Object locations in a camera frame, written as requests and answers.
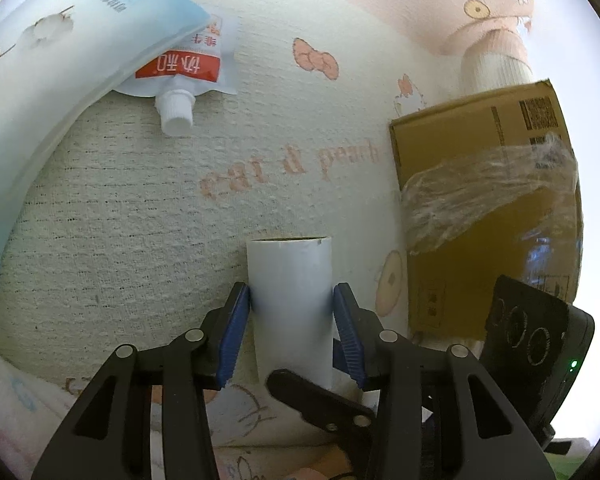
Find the pink cartoon mat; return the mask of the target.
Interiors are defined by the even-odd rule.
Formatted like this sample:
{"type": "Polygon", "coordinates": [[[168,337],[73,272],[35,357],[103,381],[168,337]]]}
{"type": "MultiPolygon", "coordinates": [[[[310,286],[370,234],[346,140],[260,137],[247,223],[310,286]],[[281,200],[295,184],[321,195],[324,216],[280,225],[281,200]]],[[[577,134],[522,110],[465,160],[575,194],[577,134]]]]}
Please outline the pink cartoon mat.
{"type": "Polygon", "coordinates": [[[109,91],[24,199],[0,265],[0,356],[78,400],[120,344],[162,346],[248,280],[250,240],[328,236],[332,284],[407,328],[388,125],[530,78],[533,0],[192,0],[239,20],[234,96],[166,136],[109,91]]]}

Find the white paper roll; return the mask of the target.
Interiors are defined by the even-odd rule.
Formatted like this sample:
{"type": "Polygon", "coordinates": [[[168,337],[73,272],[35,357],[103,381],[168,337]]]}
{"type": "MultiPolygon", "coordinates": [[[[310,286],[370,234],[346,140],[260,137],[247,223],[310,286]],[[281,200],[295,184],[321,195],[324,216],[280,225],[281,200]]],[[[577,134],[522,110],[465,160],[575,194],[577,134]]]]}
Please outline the white paper roll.
{"type": "Polygon", "coordinates": [[[260,382],[291,370],[332,386],[332,239],[247,243],[254,348],[260,382]]]}

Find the brown cardboard box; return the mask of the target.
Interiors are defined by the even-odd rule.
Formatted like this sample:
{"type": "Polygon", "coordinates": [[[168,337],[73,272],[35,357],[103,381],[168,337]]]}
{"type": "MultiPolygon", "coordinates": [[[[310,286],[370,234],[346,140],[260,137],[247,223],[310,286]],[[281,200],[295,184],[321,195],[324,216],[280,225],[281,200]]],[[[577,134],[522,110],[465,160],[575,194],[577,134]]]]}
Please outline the brown cardboard box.
{"type": "Polygon", "coordinates": [[[412,332],[482,339],[502,275],[576,298],[578,163],[549,81],[429,107],[389,133],[412,332]]]}

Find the floral pink cloth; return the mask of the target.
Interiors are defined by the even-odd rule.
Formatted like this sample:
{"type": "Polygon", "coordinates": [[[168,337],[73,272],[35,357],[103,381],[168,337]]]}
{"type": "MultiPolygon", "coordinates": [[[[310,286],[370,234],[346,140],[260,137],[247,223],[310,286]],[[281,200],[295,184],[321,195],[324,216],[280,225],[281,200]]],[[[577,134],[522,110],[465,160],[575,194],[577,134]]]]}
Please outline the floral pink cloth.
{"type": "Polygon", "coordinates": [[[29,479],[76,398],[0,356],[0,459],[29,479]]]}

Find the white red spout pouch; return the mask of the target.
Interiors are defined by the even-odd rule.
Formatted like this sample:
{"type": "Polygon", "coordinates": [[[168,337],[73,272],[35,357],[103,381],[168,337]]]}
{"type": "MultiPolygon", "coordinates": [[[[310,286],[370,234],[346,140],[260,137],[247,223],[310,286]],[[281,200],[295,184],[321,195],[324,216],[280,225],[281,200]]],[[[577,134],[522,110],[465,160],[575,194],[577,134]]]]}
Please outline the white red spout pouch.
{"type": "Polygon", "coordinates": [[[117,88],[126,96],[153,98],[166,136],[189,136],[193,132],[198,96],[237,93],[239,20],[217,8],[207,8],[206,12],[210,21],[205,28],[159,54],[117,88]]]}

